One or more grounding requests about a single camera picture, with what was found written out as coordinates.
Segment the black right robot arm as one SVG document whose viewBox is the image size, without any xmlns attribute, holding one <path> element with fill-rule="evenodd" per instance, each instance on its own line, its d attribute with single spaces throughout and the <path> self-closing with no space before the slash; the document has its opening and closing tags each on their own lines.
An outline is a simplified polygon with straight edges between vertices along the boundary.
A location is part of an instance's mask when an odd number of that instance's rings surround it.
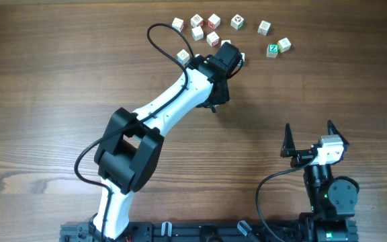
<svg viewBox="0 0 387 242">
<path fill-rule="evenodd" d="M 304 170 L 304 184 L 310 201 L 311 212 L 299 216 L 298 239 L 300 241 L 359 240 L 355 216 L 355 205 L 359 184 L 350 177 L 335 177 L 331 167 L 343 160 L 349 142 L 327 122 L 327 135 L 321 136 L 309 149 L 295 148 L 292 131 L 286 124 L 281 157 L 291 159 L 292 168 Z"/>
</svg>

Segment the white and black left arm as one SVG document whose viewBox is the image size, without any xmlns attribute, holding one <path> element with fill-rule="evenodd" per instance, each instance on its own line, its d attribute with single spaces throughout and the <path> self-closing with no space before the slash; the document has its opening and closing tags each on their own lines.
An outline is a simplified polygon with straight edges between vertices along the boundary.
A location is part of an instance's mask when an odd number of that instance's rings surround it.
<svg viewBox="0 0 387 242">
<path fill-rule="evenodd" d="M 166 134 L 191 109 L 228 102 L 227 81 L 243 63 L 239 49 L 226 42 L 216 54 L 188 60 L 180 78 L 151 103 L 112 114 L 94 156 L 105 186 L 89 223 L 94 239 L 115 241 L 124 232 L 134 195 L 154 173 Z"/>
</svg>

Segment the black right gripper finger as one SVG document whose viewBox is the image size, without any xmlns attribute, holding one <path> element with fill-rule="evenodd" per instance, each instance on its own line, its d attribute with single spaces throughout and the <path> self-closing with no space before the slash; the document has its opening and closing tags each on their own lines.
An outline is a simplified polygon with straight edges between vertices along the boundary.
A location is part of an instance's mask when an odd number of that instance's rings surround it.
<svg viewBox="0 0 387 242">
<path fill-rule="evenodd" d="M 282 144 L 280 156 L 281 157 L 296 156 L 296 148 L 295 148 L 294 139 L 292 136 L 292 131 L 289 123 L 285 125 L 284 141 Z"/>
<path fill-rule="evenodd" d="M 335 125 L 333 124 L 333 122 L 331 120 L 328 120 L 327 122 L 327 130 L 328 130 L 328 134 L 329 135 L 338 135 L 342 142 L 343 142 L 343 147 L 344 148 L 349 148 L 350 147 L 350 143 L 345 139 L 345 137 L 337 130 L 337 128 L 335 127 Z"/>
</svg>

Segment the wooden block baseball picture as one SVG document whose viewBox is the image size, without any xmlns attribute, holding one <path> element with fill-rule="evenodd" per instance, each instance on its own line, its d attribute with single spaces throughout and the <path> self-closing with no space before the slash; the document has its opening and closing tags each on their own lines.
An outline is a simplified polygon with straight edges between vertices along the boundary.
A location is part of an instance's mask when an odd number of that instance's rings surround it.
<svg viewBox="0 0 387 242">
<path fill-rule="evenodd" d="M 223 46 L 225 43 L 231 44 L 231 40 L 222 40 L 221 41 L 221 46 Z"/>
</svg>

